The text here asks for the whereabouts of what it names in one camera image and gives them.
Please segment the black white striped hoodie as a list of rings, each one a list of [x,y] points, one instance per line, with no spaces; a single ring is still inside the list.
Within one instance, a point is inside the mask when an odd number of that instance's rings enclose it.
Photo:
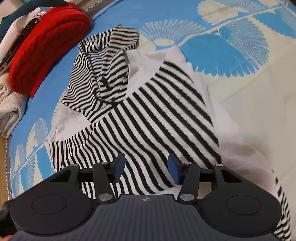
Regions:
[[[245,143],[178,47],[146,53],[138,43],[139,33],[121,25],[79,43],[45,141],[54,169],[90,168],[123,153],[125,171],[112,190],[147,195],[175,192],[171,154],[202,168],[222,164],[279,200],[275,234],[290,240],[288,201],[265,157]]]

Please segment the cream folded quilt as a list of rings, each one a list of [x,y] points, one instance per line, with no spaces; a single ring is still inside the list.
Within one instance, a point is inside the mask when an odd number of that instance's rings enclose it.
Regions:
[[[1,135],[9,138],[22,119],[28,100],[27,94],[14,92],[8,85],[8,74],[1,76]]]

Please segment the blue floral bed sheet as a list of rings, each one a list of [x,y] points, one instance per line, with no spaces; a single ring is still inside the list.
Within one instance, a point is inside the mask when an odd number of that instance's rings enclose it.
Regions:
[[[293,166],[287,157],[294,142],[280,133],[281,105],[271,95],[277,77],[291,78],[295,72],[294,6],[284,1],[117,1],[91,20],[82,40],[116,25],[135,29],[138,49],[146,53],[178,47],[282,185],[280,174]],[[82,40],[56,62],[34,97],[28,95],[25,113],[8,138],[10,198],[57,172],[45,141]]]

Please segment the red folded blanket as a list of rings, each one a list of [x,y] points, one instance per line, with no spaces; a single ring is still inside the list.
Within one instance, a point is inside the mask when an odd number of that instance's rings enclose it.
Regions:
[[[51,8],[12,58],[8,78],[11,89],[34,97],[56,62],[82,40],[90,28],[90,18],[74,4]]]

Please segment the white folded blanket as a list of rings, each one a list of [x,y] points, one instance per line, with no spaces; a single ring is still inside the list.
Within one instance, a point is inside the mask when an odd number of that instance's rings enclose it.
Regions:
[[[24,27],[27,25],[27,23],[35,16],[40,16],[42,18],[45,13],[46,12],[41,11],[40,8],[36,8],[28,15],[20,16],[12,22],[0,44],[1,60],[7,54],[8,50],[10,49],[18,35],[21,33],[21,31],[24,29]]]

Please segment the dark teal shark plush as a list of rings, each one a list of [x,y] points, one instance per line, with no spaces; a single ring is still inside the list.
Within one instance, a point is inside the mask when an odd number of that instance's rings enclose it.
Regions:
[[[57,6],[67,6],[68,3],[63,0],[31,0],[20,6],[17,10],[1,20],[1,41],[3,40],[9,27],[19,17],[28,15],[39,7],[52,8]]]

